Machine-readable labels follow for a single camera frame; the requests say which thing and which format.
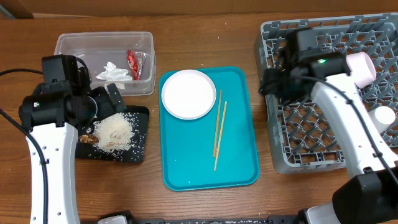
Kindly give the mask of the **cooked white rice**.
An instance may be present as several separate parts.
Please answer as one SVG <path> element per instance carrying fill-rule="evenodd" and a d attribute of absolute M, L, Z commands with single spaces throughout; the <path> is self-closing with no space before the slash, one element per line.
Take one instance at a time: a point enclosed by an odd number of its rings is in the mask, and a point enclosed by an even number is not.
<path fill-rule="evenodd" d="M 137 154 L 144 149 L 146 133 L 139 130 L 139 122 L 144 121 L 142 113 L 118 113 L 95 121 L 86 134 L 93 134 L 98 139 L 97 144 L 91 144 L 100 151 L 118 155 L 132 151 Z"/>

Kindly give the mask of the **white napkin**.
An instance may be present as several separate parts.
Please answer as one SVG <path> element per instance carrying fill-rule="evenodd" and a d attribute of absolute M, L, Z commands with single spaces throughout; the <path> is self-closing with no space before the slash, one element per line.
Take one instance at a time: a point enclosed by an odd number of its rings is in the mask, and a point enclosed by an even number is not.
<path fill-rule="evenodd" d="M 106 66 L 104 66 L 104 69 L 105 71 L 97 75 L 96 78 L 103 81 L 113 82 L 116 87 L 121 90 L 125 89 L 124 82 L 133 81 L 133 77 L 129 75 L 129 71 L 127 69 L 118 68 L 112 62 L 108 62 Z"/>

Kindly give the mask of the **brown food scrap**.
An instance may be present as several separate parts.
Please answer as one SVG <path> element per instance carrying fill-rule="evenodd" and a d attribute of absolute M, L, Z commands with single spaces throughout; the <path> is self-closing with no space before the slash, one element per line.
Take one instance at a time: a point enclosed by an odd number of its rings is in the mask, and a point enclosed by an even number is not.
<path fill-rule="evenodd" d="M 79 140 L 83 144 L 97 144 L 99 142 L 99 139 L 93 134 L 81 135 Z"/>

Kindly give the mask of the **red snack wrapper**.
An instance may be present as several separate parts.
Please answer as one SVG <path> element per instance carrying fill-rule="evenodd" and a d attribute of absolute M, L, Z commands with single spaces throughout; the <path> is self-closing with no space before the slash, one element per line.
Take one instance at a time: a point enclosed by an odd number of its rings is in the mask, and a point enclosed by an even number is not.
<path fill-rule="evenodd" d="M 140 80 L 142 69 L 144 68 L 145 53 L 134 50 L 127 51 L 127 62 L 131 69 L 133 80 Z"/>

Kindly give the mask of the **pink round plate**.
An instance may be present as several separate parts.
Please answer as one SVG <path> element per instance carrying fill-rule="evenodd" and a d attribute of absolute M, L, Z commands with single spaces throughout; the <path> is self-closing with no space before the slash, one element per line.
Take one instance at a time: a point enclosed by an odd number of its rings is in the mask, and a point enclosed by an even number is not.
<path fill-rule="evenodd" d="M 168 77 L 161 90 L 162 104 L 174 117 L 184 120 L 206 115 L 216 101 L 211 78 L 198 70 L 181 70 Z"/>

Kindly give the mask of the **wooden chopstick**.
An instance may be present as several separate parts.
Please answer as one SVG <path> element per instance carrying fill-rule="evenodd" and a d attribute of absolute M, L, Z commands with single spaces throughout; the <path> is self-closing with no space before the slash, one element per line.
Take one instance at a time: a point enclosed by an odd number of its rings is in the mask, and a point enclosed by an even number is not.
<path fill-rule="evenodd" d="M 222 90 L 220 90 L 220 93 L 218 96 L 218 108 L 217 108 L 217 116 L 216 116 L 216 128 L 215 128 L 215 139 L 214 139 L 214 147 L 213 147 L 213 157 L 216 156 L 216 147 L 217 147 L 217 142 L 218 142 L 218 128 L 219 128 L 219 122 L 220 122 L 221 96 L 222 96 Z"/>
<path fill-rule="evenodd" d="M 216 148 L 214 172 L 216 172 L 217 165 L 218 165 L 218 158 L 219 158 L 219 153 L 220 153 L 221 139 L 222 139 L 222 135 L 223 135 L 223 126 L 224 126 L 224 120 L 225 120 L 225 116 L 226 116 L 227 105 L 228 105 L 228 102 L 225 101 L 224 108 L 223 108 L 223 115 L 222 115 L 222 119 L 221 119 L 220 133 L 218 135 L 218 142 L 217 142 L 218 144 L 217 144 L 217 148 Z"/>

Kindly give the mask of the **white paper cup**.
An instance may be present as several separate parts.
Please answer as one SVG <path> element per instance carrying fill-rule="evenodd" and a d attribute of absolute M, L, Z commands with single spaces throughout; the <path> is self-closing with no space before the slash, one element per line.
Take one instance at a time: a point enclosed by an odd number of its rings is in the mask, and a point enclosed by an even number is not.
<path fill-rule="evenodd" d="M 384 132 L 396 119 L 393 109 L 387 106 L 379 106 L 369 111 L 368 114 L 378 133 Z"/>

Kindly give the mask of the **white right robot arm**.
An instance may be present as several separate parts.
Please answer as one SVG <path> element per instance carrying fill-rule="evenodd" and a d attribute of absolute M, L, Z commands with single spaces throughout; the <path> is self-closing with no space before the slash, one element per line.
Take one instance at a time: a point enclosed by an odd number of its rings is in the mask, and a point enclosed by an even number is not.
<path fill-rule="evenodd" d="M 324 51 L 311 28 L 285 36 L 279 68 L 263 73 L 260 93 L 295 101 L 308 95 L 328 120 L 349 181 L 326 204 L 298 213 L 296 223 L 382 223 L 397 218 L 397 154 L 380 135 L 358 90 L 376 79 L 364 52 Z"/>

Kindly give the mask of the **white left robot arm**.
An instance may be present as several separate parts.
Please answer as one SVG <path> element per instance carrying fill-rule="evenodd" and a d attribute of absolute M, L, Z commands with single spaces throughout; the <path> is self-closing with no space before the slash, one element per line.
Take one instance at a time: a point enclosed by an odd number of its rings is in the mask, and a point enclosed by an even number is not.
<path fill-rule="evenodd" d="M 30 151 L 31 223 L 79 223 L 75 190 L 78 130 L 126 110 L 115 84 L 95 89 L 82 59 L 42 59 L 44 82 L 19 107 Z"/>

